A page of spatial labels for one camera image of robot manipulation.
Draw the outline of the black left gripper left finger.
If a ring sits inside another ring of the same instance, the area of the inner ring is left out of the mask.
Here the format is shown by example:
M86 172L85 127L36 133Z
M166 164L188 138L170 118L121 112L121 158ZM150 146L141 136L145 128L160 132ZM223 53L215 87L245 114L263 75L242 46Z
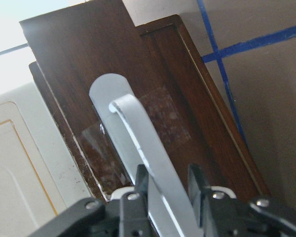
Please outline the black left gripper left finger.
M144 198L146 211L148 211L148 171L144 164L137 166L135 192Z

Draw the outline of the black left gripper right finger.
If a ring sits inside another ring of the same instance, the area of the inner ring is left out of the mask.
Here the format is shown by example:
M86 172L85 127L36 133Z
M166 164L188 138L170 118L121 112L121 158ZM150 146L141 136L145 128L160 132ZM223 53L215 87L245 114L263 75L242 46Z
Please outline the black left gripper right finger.
M188 197L197 222L207 222L211 186L202 168L197 164L188 166Z

